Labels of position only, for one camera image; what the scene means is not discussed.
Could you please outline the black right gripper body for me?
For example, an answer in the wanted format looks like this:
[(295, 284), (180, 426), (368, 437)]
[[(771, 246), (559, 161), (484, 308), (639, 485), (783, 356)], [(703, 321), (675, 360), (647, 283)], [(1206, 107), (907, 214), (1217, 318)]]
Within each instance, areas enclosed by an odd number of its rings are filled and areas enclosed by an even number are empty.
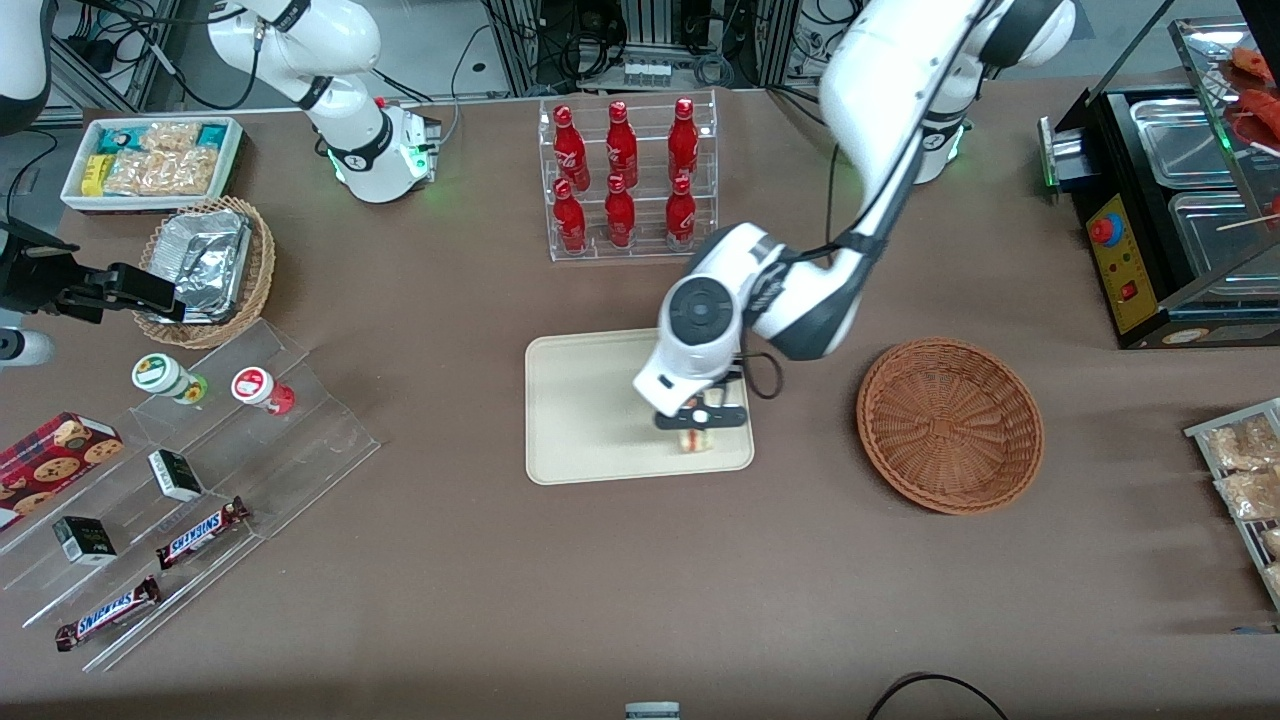
[(99, 324), (108, 301), (108, 284), (116, 273), (84, 266), (76, 260), (78, 245), (65, 243), (24, 222), (1, 224), (1, 305), (4, 309)]

